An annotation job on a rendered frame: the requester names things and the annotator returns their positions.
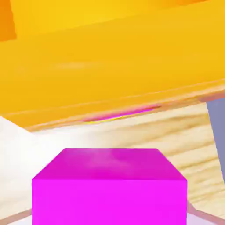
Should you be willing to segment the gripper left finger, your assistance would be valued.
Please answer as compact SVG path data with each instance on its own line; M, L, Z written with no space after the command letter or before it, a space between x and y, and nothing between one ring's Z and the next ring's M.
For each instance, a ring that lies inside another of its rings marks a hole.
M32 214L32 209L16 213L6 218L0 219L0 225L7 225L13 222L20 221L26 217L31 216L31 214Z

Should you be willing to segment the small magenta cube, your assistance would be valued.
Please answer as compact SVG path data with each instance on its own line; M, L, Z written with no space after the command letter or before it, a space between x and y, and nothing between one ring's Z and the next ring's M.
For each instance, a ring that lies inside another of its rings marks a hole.
M32 225L187 225L187 186L158 149L66 148L32 179Z

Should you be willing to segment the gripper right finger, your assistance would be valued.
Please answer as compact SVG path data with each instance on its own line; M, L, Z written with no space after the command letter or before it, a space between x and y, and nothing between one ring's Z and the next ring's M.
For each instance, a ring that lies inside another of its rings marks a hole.
M187 225L225 225L225 219L196 210L195 207L188 201Z

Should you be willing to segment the large yellow box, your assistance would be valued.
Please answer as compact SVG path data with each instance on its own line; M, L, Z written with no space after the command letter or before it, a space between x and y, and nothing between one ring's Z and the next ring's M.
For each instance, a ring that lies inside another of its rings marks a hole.
M0 116L38 131L225 95L225 0L0 42Z

